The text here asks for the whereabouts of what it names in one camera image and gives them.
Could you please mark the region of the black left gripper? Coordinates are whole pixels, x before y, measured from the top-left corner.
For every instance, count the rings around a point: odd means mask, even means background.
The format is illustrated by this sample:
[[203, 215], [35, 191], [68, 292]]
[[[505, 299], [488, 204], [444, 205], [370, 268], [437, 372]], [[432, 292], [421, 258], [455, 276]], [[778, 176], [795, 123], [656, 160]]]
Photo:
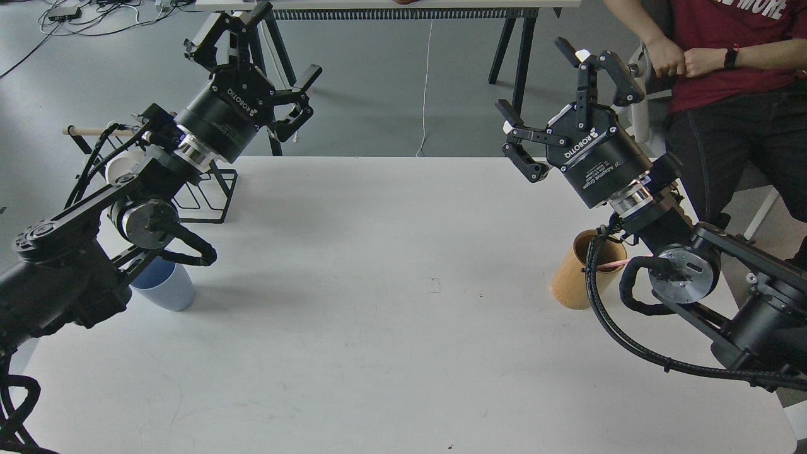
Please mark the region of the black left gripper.
[[[285, 142], [313, 115], [308, 90], [323, 70], [311, 64], [296, 85], [275, 90], [264, 70], [251, 60], [251, 43], [260, 24], [273, 11], [269, 2], [259, 2], [250, 11], [214, 13], [194, 38], [183, 45], [184, 56], [210, 72], [211, 79], [175, 117], [185, 133], [234, 163], [262, 127]], [[229, 38], [228, 61], [219, 63], [219, 41]], [[275, 108], [290, 106], [279, 119]]]

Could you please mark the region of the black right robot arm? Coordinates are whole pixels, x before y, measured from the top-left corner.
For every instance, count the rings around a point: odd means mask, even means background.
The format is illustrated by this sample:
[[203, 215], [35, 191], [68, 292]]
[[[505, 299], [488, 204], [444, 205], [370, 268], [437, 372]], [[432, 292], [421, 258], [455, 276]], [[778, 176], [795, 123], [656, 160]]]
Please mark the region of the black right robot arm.
[[[554, 43], [577, 71], [576, 100], [545, 129], [526, 126], [508, 101], [497, 101], [506, 121], [502, 153], [531, 183], [556, 168], [587, 207], [613, 209], [583, 257], [587, 299], [602, 327], [625, 350], [666, 371], [805, 391], [805, 273], [714, 225], [692, 222], [675, 187], [678, 160], [669, 154], [649, 159], [616, 112], [598, 103], [600, 70], [615, 83], [613, 105], [643, 101], [629, 67], [611, 51], [589, 54], [562, 37]], [[622, 303], [646, 316], [682, 317], [711, 339], [720, 368], [649, 350], [609, 316], [596, 261], [619, 231], [649, 249], [648, 257], [625, 265], [618, 284]]]

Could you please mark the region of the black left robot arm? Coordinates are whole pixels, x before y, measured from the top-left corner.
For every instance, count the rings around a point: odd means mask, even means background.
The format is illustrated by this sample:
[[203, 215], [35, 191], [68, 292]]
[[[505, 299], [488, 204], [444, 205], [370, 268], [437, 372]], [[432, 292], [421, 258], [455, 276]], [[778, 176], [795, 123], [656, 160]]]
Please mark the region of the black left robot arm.
[[180, 221], [176, 194], [219, 161], [234, 163], [263, 127], [283, 142], [313, 115], [307, 92], [319, 66], [279, 90], [255, 63], [257, 31], [272, 18], [268, 1], [211, 15], [185, 43], [185, 56], [210, 74], [204, 89], [178, 115], [150, 105], [132, 138], [106, 158], [92, 149], [63, 212], [15, 238], [18, 262], [2, 273], [2, 451], [46, 452], [24, 426], [41, 388], [9, 370], [18, 348], [66, 324], [89, 329], [124, 312], [130, 285], [156, 258], [213, 264], [214, 247]]

